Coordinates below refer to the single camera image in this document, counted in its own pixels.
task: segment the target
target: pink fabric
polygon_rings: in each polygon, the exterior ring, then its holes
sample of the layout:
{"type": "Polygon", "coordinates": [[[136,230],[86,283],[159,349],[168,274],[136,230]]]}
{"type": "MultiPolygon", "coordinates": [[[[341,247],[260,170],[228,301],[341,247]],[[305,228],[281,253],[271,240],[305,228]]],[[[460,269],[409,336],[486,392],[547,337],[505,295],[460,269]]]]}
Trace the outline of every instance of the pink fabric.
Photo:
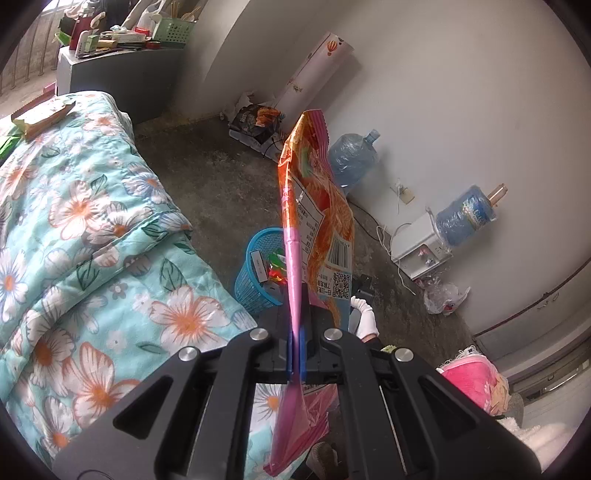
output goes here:
{"type": "Polygon", "coordinates": [[[496,368],[484,355],[469,355],[442,367],[442,375],[487,413],[491,412],[491,391],[496,385],[496,368]]]}

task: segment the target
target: floral bedspread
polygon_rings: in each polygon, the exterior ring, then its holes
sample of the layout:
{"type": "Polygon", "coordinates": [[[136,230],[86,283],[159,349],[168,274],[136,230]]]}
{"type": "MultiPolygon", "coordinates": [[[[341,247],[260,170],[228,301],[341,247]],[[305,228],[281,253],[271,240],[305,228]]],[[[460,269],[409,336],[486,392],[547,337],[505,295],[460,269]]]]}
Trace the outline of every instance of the floral bedspread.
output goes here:
{"type": "MultiPolygon", "coordinates": [[[[129,117],[102,92],[65,97],[66,119],[0,168],[0,398],[48,465],[171,354],[256,326],[191,246],[129,117]]],[[[256,388],[247,479],[267,478],[279,393],[256,388]]]]}

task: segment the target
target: wall outlet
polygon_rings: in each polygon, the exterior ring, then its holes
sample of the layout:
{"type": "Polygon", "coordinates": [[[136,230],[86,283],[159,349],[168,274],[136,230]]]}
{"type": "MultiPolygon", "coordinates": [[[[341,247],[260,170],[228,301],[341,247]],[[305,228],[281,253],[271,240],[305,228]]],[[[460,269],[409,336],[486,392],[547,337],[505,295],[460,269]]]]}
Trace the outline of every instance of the wall outlet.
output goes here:
{"type": "Polygon", "coordinates": [[[404,188],[400,190],[400,199],[404,202],[405,205],[408,205],[413,198],[414,193],[411,192],[410,189],[404,188]]]}
{"type": "Polygon", "coordinates": [[[402,185],[399,180],[396,181],[394,187],[390,187],[390,190],[392,190],[396,195],[399,195],[400,200],[402,200],[405,205],[408,205],[414,198],[414,193],[402,185]]]}

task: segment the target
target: pink snack bag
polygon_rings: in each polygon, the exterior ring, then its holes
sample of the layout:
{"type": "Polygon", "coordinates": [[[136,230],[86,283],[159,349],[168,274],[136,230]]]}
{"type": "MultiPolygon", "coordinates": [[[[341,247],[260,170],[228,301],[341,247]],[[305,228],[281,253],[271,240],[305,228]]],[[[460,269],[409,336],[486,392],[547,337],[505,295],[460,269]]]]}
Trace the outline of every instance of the pink snack bag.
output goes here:
{"type": "Polygon", "coordinates": [[[300,378],[301,282],[320,299],[335,326],[346,328],[352,277],[353,213],[334,184],[327,159],[328,132],[320,110],[302,113],[278,163],[287,288],[293,333],[293,377],[281,394],[271,457],[276,476],[328,433],[335,385],[302,385],[300,378]]]}

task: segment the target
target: white plastic bag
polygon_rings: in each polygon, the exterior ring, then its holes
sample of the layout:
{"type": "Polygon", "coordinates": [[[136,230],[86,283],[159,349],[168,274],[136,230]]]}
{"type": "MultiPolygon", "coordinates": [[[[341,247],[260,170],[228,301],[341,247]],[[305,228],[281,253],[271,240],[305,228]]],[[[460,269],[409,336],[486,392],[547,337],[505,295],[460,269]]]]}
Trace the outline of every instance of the white plastic bag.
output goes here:
{"type": "Polygon", "coordinates": [[[455,312],[470,292],[468,287],[464,293],[460,293],[453,283],[441,283],[441,279],[437,276],[422,280],[420,286],[425,289],[423,300],[427,312],[432,315],[442,313],[448,316],[455,312]]]}

